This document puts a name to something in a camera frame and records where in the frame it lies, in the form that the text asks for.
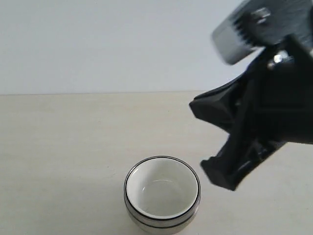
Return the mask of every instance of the black plastic part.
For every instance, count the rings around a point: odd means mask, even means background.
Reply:
[[[285,50],[290,59],[268,69]],[[295,36],[267,47],[232,82],[197,96],[195,117],[229,133],[216,157],[202,161],[210,181],[235,190],[286,142],[313,143],[313,59]]]

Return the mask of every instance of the ceramic bowl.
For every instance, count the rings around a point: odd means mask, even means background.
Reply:
[[[131,219],[152,234],[172,235],[195,217],[201,187],[195,171],[180,159],[156,156],[128,173],[124,200]]]

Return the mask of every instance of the screw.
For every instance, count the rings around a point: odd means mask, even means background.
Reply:
[[[289,59],[289,55],[285,50],[279,51],[274,58],[268,62],[268,69],[273,70],[275,66]]]
[[[252,18],[257,24],[264,24],[270,16],[270,11],[266,7],[262,7],[251,13]]]

